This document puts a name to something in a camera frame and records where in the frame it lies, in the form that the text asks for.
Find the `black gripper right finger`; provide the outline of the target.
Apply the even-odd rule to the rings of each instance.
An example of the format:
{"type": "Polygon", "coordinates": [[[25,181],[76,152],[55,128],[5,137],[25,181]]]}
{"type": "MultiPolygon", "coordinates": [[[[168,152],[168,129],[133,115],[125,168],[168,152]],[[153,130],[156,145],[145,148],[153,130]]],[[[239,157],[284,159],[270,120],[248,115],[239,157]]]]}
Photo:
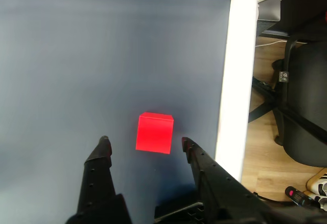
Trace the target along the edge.
{"type": "Polygon", "coordinates": [[[182,138],[207,223],[278,223],[272,208],[254,196],[190,138],[182,138]]]}

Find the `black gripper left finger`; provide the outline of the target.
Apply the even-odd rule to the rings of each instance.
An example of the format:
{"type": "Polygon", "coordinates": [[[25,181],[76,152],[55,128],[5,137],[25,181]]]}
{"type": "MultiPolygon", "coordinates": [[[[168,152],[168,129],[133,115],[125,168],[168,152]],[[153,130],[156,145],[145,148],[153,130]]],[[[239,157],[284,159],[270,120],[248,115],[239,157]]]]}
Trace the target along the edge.
{"type": "Polygon", "coordinates": [[[77,213],[67,223],[132,223],[122,194],[110,173],[111,143],[102,136],[84,163],[77,213]]]}

